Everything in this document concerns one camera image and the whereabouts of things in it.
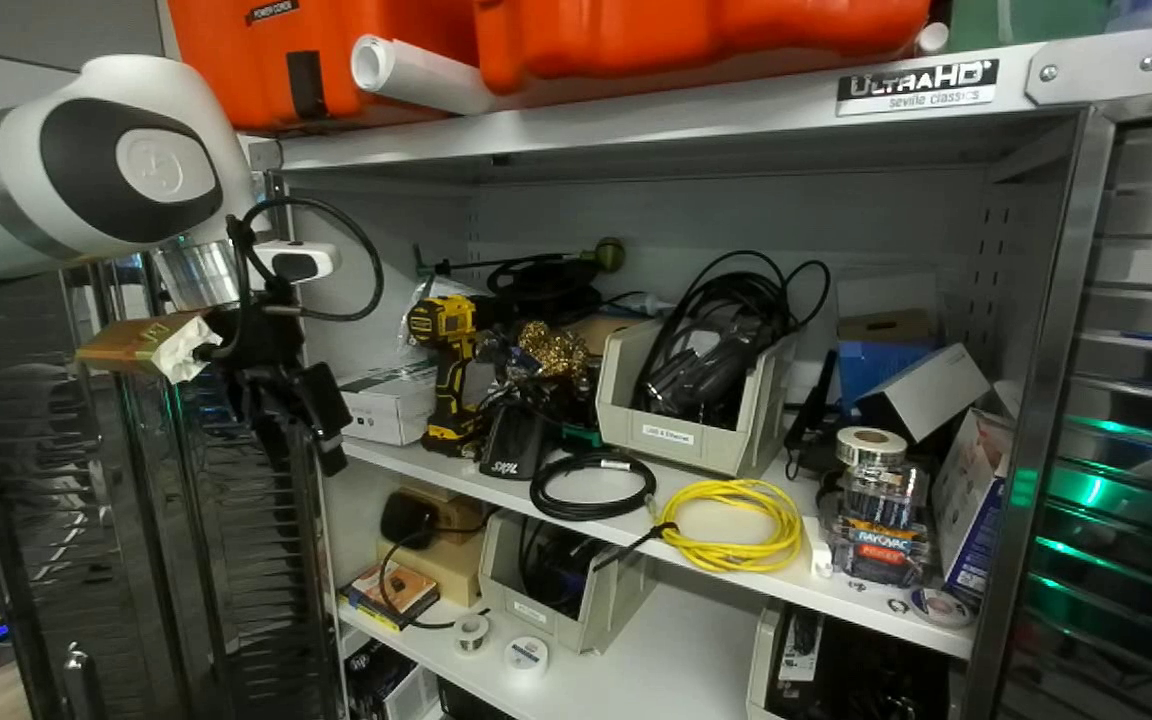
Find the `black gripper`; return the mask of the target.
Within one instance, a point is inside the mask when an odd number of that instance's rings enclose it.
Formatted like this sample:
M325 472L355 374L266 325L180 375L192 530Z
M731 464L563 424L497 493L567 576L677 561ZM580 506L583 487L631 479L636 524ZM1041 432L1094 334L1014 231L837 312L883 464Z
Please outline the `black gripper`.
M225 375L237 417L256 432L259 448L285 464L294 439L303 439L325 475L337 475L348 456L340 432L348 403L328 366L303 366L303 334L290 281L270 281L237 307L213 307L208 327L219 344L208 359Z

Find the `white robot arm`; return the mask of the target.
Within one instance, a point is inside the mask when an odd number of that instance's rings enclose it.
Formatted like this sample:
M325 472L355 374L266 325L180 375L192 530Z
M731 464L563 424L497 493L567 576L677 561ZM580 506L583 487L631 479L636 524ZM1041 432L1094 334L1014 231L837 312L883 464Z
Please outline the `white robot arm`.
M294 357L294 289L256 276L252 168L208 79L168 56L95 56L0 106L0 283L153 254L178 307L201 307L213 366L256 374L346 469L348 408L325 366Z

